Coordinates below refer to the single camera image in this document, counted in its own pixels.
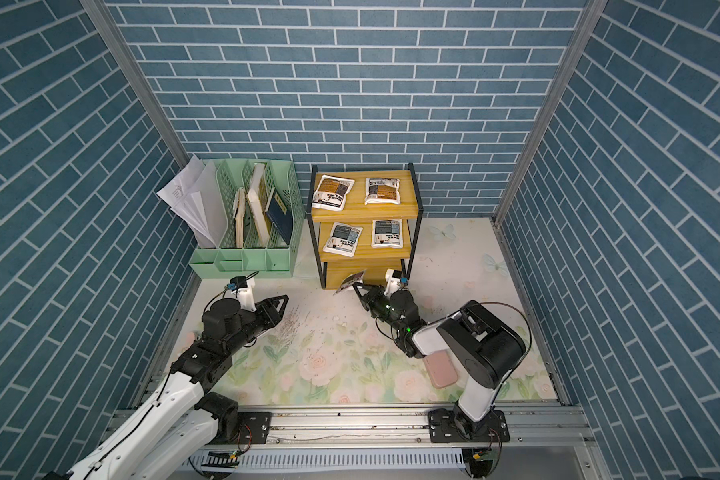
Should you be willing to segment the teal coffee bag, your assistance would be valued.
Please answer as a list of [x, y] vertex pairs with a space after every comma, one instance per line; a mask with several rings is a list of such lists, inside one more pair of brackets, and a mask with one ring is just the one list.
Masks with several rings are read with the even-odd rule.
[[363, 228], [343, 223], [334, 223], [323, 251], [343, 257], [353, 257]]
[[372, 223], [371, 246], [373, 248], [402, 248], [402, 220], [374, 220]]

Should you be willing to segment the wooden black-frame three-tier shelf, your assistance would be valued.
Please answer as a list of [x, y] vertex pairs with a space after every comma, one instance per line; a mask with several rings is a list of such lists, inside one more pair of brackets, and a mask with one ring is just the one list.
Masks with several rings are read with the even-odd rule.
[[[365, 184], [373, 178], [398, 180], [400, 202], [367, 204]], [[325, 184], [335, 186], [340, 179], [354, 182], [346, 192], [343, 209], [332, 211], [315, 207], [313, 196], [319, 187]], [[402, 170], [349, 172], [321, 171], [313, 164], [306, 219], [321, 286], [324, 289], [336, 289], [346, 277], [359, 272], [370, 283], [383, 282], [388, 269], [400, 270], [408, 277], [413, 267], [423, 214], [418, 179], [411, 163]], [[401, 245], [374, 247], [372, 241], [377, 237], [374, 225], [387, 220], [401, 222], [395, 229]], [[325, 250], [337, 224], [358, 232], [352, 236], [355, 239], [355, 250], [351, 256]]]

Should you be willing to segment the yellow coffee bag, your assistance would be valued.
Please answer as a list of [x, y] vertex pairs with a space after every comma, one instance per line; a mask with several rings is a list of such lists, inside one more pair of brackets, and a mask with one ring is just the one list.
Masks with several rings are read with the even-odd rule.
[[354, 179], [322, 175], [312, 194], [312, 207], [334, 212], [342, 211], [354, 184]]
[[393, 204], [401, 202], [398, 178], [369, 177], [365, 181], [364, 204]]

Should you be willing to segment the purple coffee bag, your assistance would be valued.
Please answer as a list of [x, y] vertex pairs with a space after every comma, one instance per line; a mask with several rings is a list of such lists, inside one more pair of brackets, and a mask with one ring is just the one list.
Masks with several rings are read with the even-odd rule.
[[362, 283], [364, 280], [365, 271], [360, 271], [347, 276], [334, 291], [335, 294], [341, 293], [349, 288], [352, 288], [356, 283]]

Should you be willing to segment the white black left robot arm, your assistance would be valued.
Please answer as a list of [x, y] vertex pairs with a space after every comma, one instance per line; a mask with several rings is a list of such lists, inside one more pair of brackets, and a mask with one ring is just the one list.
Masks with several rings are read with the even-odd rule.
[[240, 438], [238, 403], [213, 388], [233, 356], [283, 319], [289, 297], [212, 301], [200, 338], [173, 362], [162, 385], [92, 453], [47, 479], [166, 479], [216, 438]]

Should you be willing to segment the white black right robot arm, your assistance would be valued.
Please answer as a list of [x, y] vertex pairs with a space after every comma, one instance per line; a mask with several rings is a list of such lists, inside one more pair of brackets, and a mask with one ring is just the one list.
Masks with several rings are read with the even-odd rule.
[[452, 352], [468, 381], [449, 414], [449, 427], [465, 440], [486, 436], [498, 392], [525, 359], [530, 345], [475, 300], [427, 323], [406, 288], [392, 292], [388, 287], [356, 282], [353, 290], [371, 317], [388, 325], [391, 340], [407, 356]]

